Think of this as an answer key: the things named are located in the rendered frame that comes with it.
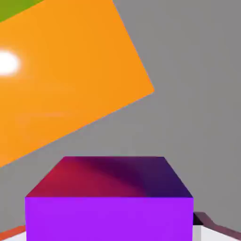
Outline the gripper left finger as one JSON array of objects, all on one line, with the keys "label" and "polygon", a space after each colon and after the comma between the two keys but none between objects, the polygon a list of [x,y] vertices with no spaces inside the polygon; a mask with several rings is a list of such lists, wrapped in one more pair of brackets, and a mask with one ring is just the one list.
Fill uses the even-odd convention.
[{"label": "gripper left finger", "polygon": [[18,234],[24,233],[25,230],[26,230],[25,225],[21,225],[21,226],[15,227],[13,229],[1,232],[0,233],[0,241],[14,237]]}]

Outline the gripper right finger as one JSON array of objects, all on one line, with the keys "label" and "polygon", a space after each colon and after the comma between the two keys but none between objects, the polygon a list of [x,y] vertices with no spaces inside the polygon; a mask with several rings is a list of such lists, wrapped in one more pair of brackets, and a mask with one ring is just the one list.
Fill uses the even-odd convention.
[{"label": "gripper right finger", "polygon": [[241,241],[241,232],[215,224],[204,212],[194,212],[193,241]]}]

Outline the large orange box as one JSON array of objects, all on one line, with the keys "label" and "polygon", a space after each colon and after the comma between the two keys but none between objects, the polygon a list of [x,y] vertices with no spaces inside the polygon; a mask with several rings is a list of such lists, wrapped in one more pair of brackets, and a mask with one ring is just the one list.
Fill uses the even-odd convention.
[{"label": "large orange box", "polygon": [[0,22],[0,167],[154,92],[112,0],[44,0]]}]

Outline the large green box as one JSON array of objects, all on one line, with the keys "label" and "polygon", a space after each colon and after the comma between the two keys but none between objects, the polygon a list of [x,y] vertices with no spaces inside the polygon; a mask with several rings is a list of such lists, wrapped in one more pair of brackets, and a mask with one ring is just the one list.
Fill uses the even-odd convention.
[{"label": "large green box", "polygon": [[0,0],[0,22],[38,4],[43,0]]}]

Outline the small purple cube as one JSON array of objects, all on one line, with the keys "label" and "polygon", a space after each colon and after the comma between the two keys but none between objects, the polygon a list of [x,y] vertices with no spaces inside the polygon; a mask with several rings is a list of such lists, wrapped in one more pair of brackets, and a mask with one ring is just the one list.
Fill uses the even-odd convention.
[{"label": "small purple cube", "polygon": [[66,156],[25,222],[27,241],[192,241],[193,196],[163,157]]}]

